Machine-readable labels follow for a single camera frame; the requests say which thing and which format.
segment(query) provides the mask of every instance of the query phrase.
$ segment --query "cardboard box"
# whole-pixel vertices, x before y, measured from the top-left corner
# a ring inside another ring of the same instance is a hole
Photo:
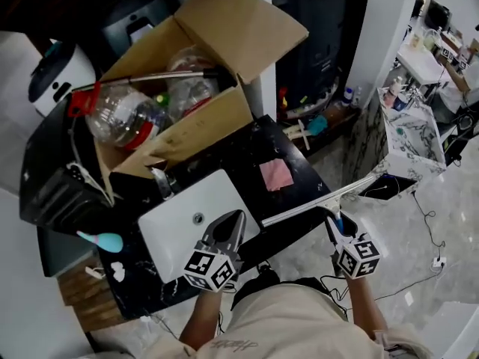
[[[153,178],[145,165],[166,160],[171,167],[250,123],[240,79],[250,83],[307,36],[302,25],[264,0],[187,0],[173,17],[135,43],[102,80],[162,72],[178,51],[196,44],[227,67],[238,84],[134,153],[97,143],[107,189],[111,191],[111,172]],[[152,92],[151,83],[135,87]]]

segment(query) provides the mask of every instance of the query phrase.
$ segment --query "bottle label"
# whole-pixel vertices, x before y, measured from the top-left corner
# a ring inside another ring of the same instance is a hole
[[[126,150],[138,149],[144,142],[153,140],[158,134],[159,127],[145,121],[136,137],[125,145]]]

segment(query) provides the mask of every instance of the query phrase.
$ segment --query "power plug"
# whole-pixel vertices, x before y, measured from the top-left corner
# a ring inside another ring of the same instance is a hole
[[[433,259],[433,267],[442,267],[444,268],[446,266],[446,257],[435,257]]]

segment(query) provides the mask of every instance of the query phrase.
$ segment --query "wooden board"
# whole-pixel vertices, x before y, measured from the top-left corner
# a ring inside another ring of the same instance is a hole
[[[85,267],[101,266],[100,259],[90,257],[58,277],[65,306],[73,307],[84,332],[99,330],[126,322],[122,317],[108,281],[98,280],[85,272]]]

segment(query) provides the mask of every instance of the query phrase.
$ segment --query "pink sponge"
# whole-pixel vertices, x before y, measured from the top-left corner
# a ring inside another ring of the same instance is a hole
[[[260,165],[261,174],[268,191],[276,191],[294,184],[290,169],[282,159],[273,159]]]

